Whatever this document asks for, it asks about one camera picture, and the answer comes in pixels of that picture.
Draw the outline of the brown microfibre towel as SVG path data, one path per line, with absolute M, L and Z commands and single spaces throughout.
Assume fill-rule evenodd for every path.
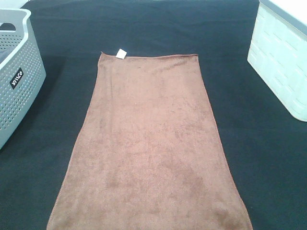
M 196 54 L 101 54 L 49 230 L 250 230 Z

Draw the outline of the black table cloth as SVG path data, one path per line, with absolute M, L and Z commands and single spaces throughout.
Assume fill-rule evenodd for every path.
M 44 84 L 0 151 L 0 227 L 44 230 L 82 127 L 101 53 L 198 54 L 227 162 L 256 230 L 307 227 L 307 125 L 247 53 L 256 0 L 32 0 Z

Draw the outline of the grey perforated laundry basket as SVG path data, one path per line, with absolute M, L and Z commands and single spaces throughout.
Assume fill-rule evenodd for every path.
M 4 146 L 37 97 L 46 71 L 27 9 L 1 9 L 0 145 Z

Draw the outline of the white plastic storage bin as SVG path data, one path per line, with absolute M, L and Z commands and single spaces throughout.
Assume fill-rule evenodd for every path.
M 247 57 L 288 112 L 307 120 L 307 2 L 261 0 Z

